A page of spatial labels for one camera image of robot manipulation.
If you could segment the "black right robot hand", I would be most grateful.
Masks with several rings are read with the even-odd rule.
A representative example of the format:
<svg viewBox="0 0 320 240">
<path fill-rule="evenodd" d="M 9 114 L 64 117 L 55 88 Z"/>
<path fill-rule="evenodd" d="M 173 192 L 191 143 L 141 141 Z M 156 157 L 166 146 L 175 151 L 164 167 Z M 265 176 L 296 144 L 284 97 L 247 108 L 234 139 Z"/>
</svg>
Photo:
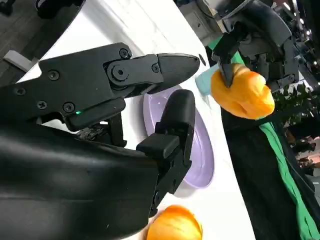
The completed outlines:
<svg viewBox="0 0 320 240">
<path fill-rule="evenodd" d="M 196 106 L 174 91 L 155 131 L 126 148 L 126 98 L 190 79 L 198 57 L 133 57 L 122 43 L 41 60 L 0 89 L 0 237 L 116 240 L 142 230 L 189 171 Z"/>
</svg>

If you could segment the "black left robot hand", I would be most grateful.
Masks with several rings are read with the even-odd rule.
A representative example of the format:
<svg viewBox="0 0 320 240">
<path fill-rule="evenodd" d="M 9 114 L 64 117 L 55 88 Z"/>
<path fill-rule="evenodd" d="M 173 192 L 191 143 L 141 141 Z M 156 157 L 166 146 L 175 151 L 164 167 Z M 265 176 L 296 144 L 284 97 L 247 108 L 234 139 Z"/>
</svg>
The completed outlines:
<svg viewBox="0 0 320 240">
<path fill-rule="evenodd" d="M 212 59 L 218 63 L 227 88 L 235 77 L 235 54 L 240 54 L 250 70 L 265 78 L 272 92 L 299 81 L 292 32 L 270 6 L 249 0 L 232 12 L 226 10 L 221 20 L 226 32 L 214 48 Z"/>
</svg>

